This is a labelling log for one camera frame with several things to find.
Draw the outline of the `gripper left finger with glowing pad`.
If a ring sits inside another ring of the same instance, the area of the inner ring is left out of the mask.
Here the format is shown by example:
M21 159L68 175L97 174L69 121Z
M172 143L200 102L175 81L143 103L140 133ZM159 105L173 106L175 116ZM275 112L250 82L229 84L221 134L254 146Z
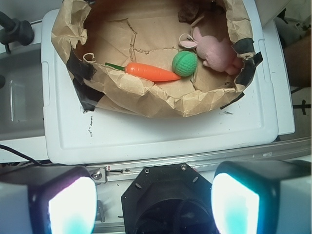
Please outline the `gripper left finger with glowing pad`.
M97 189L81 166L5 167L0 170L2 234L90 234Z

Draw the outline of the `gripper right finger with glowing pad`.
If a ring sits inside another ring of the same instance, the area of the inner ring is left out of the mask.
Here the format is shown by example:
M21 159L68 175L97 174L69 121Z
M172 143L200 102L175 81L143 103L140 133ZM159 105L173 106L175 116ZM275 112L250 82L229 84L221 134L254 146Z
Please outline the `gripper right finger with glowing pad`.
M310 234L312 164L224 161L215 171L211 205L222 234Z

